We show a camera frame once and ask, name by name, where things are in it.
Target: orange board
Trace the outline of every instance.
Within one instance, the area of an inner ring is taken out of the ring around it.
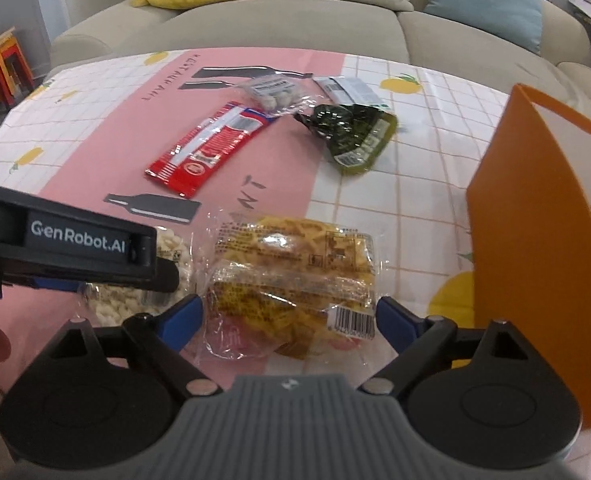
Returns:
[[[515,86],[467,190],[475,323],[510,319],[591,427],[591,121]]]

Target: red stool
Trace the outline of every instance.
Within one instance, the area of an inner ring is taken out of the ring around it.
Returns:
[[[13,35],[15,28],[10,28],[0,35],[0,102],[7,108],[13,106],[13,95],[15,93],[15,82],[10,74],[7,61],[18,76],[20,83],[28,91],[34,89],[33,74],[20,49],[18,40]]]

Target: red snack wrapper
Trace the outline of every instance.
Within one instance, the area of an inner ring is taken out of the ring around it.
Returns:
[[[190,198],[235,151],[272,121],[255,108],[229,102],[182,137],[144,173]]]

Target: beige sofa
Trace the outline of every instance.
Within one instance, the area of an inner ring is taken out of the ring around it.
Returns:
[[[284,46],[379,57],[451,73],[503,92],[525,83],[591,118],[591,44],[542,0],[541,57],[461,23],[339,0],[237,0],[185,12],[122,2],[56,38],[52,68],[96,57],[209,46]]]

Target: lemon print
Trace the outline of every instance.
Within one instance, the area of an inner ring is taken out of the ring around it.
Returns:
[[[35,148],[30,149],[27,153],[25,153],[21,158],[16,160],[13,163],[12,168],[9,170],[9,173],[13,173],[19,167],[24,166],[25,164],[29,164],[30,162],[34,161],[37,157],[39,157],[42,152],[44,152],[41,147],[36,146]]]
[[[460,254],[459,256],[472,261],[472,254]],[[460,272],[460,274],[449,278],[431,299],[429,314],[448,317],[461,328],[474,328],[473,271]],[[452,367],[459,368],[468,363],[468,359],[453,361]]]
[[[168,52],[156,52],[155,54],[151,54],[148,58],[146,58],[144,60],[144,64],[146,66],[153,65],[154,63],[162,61],[168,55]]]
[[[62,101],[64,101],[65,99],[69,99],[72,95],[76,95],[78,93],[77,90],[71,90],[70,92],[67,92],[66,94],[62,94],[60,96],[60,99],[58,99],[56,102],[60,103]]]
[[[412,75],[400,74],[380,82],[380,88],[397,94],[415,94],[422,90],[420,82]]]
[[[33,92],[31,92],[27,96],[27,99],[33,99],[35,96],[42,94],[42,92],[44,92],[47,88],[49,88],[50,85],[51,85],[51,82],[44,83],[44,84],[40,85],[38,88],[36,88]]]

